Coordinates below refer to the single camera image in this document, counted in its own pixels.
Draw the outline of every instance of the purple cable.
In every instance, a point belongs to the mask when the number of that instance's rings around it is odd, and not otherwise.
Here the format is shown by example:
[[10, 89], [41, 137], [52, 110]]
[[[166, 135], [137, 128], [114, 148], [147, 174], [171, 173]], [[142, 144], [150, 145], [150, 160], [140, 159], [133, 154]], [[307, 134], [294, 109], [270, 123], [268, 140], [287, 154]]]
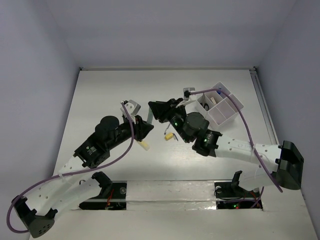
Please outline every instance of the purple cable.
[[[74, 172], [68, 172], [68, 173], [63, 173], [62, 176], [72, 176], [72, 175], [77, 175], [77, 174], [85, 174], [85, 173], [89, 173], [89, 172], [93, 172], [93, 171], [97, 171], [97, 170], [100, 170], [100, 169], [103, 169], [103, 168], [106, 168], [106, 167], [109, 167], [111, 166], [112, 164], [115, 164], [116, 162], [118, 162], [120, 159], [122, 159], [131, 149], [132, 145], [134, 144], [134, 139], [135, 139], [135, 132], [134, 132], [134, 125], [133, 125], [133, 122], [132, 122], [132, 119], [126, 109], [126, 106], [121, 103], [124, 111], [125, 111], [125, 115], [127, 116], [128, 120], [129, 120], [129, 124], [130, 124], [130, 129], [131, 129], [131, 142], [130, 142], [130, 145], [128, 146], [128, 148], [125, 150], [125, 152], [119, 156], [117, 159], [113, 160], [112, 162], [109, 162], [107, 163], [106, 165], [102, 165], [102, 166], [98, 166], [96, 168], [93, 168], [93, 169], [86, 169], [86, 170], [81, 170], [81, 171], [74, 171]], [[35, 184], [33, 184], [32, 186], [30, 186], [29, 188], [27, 188], [26, 190], [24, 190], [20, 195], [18, 195], [11, 203], [9, 209], [8, 209], [8, 212], [6, 214], [6, 225], [7, 227], [14, 233], [16, 234], [25, 234], [25, 233], [28, 233], [29, 231], [28, 230], [16, 230], [12, 227], [11, 223], [10, 223], [10, 215], [11, 215], [11, 212], [12, 212], [12, 209], [14, 208], [14, 205], [16, 204], [16, 202], [23, 197], [24, 194], [26, 194], [27, 192], [29, 192], [30, 190], [34, 189], [35, 187], [45, 183], [45, 182], [48, 182], [48, 181], [51, 181], [51, 180], [54, 180], [54, 179], [58, 179], [60, 176], [59, 175], [54, 175], [54, 176], [51, 176], [51, 177], [48, 177], [46, 179], [43, 179]]]
[[258, 198], [256, 199], [255, 203], [250, 207], [251, 209], [253, 209], [260, 201], [262, 194], [264, 193], [265, 187], [263, 186], [261, 188], [261, 192], [260, 195], [258, 196]]
[[[242, 114], [242, 112], [240, 111], [240, 108], [238, 107], [237, 103], [225, 92], [223, 91], [222, 89], [218, 89], [218, 88], [211, 88], [211, 89], [208, 89], [208, 90], [203, 90], [203, 91], [194, 91], [194, 92], [191, 92], [190, 95], [196, 95], [196, 94], [204, 94], [204, 93], [208, 93], [208, 92], [213, 92], [213, 91], [220, 91], [221, 93], [223, 93], [232, 103], [233, 105], [235, 106], [235, 108], [237, 109], [238, 113], [240, 114], [240, 117], [244, 123], [244, 126], [245, 126], [245, 129], [246, 129], [246, 132], [248, 134], [248, 137], [249, 137], [249, 142], [250, 142], [250, 145], [251, 147], [253, 148], [255, 146], [254, 144], [254, 141], [252, 140], [252, 136], [251, 136], [251, 133], [250, 133], [250, 130], [249, 130], [249, 127], [248, 127], [248, 124], [245, 120], [245, 117], [244, 115]], [[278, 190], [283, 193], [283, 190], [281, 189], [281, 187], [279, 186], [279, 184], [277, 183], [277, 181], [271, 176], [270, 172], [268, 171], [267, 169], [267, 166], [265, 165], [264, 161], [261, 159], [259, 153], [257, 152], [256, 148], [254, 148], [254, 154], [256, 155], [256, 157], [258, 158], [261, 166], [263, 167], [265, 173], [268, 175], [268, 177], [271, 179], [271, 181], [273, 182], [273, 184], [278, 188]]]

